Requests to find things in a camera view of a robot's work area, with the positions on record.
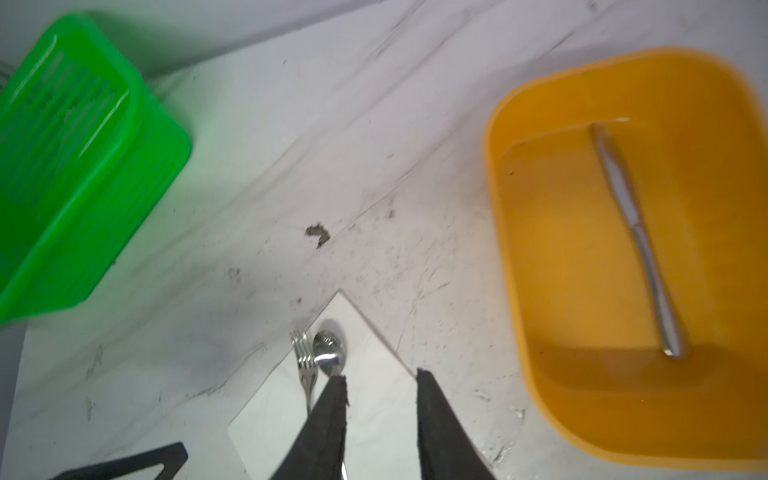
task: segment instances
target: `white wall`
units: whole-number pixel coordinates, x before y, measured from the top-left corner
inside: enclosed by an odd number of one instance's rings
[[[145,76],[376,0],[0,0],[0,65],[18,66],[59,15],[88,10]]]

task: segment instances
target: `black plastic object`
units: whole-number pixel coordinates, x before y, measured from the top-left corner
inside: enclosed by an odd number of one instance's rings
[[[272,480],[339,480],[346,437],[346,379],[334,376]]]
[[[155,480],[171,480],[188,458],[184,444],[178,442],[130,457],[69,470],[52,480],[111,480],[155,465],[163,465]]]
[[[422,480],[494,480],[433,374],[419,369],[416,383]]]

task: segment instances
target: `silver fork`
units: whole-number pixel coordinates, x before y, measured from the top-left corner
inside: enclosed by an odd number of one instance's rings
[[[310,345],[310,339],[306,333],[294,330],[290,333],[290,342],[293,344],[293,352],[296,354],[296,363],[299,365],[299,380],[304,387],[306,395],[306,416],[312,411],[312,391],[317,382],[317,362]]]

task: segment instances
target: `silver butter knife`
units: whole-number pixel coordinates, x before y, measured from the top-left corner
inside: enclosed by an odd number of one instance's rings
[[[664,347],[664,353],[673,358],[682,358],[685,355],[685,341],[682,329],[677,321],[677,316],[672,308],[667,291],[664,289],[664,283],[661,281],[656,258],[643,226],[643,217],[637,208],[637,203],[635,202],[627,177],[621,170],[619,150],[611,134],[601,125],[596,123],[590,124],[589,132],[592,136],[594,149],[597,151],[600,162],[603,165],[605,177],[611,186],[611,192],[619,206],[619,210],[621,210],[621,214],[624,216],[624,221],[627,222],[627,226],[632,233],[637,252],[640,254],[645,271],[645,280],[654,303],[656,323],[661,336],[661,343]]]

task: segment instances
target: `white napkin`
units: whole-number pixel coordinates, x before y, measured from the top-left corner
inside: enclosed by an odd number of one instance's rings
[[[342,335],[347,352],[343,371],[349,398],[344,458],[347,477],[420,478],[416,381],[411,372],[341,292],[307,335],[312,339],[321,329]],[[290,347],[288,338],[286,346]],[[315,400],[327,383],[320,372]],[[229,426],[230,438],[253,480],[268,479],[277,470],[305,420],[304,392],[296,357],[290,350]]]

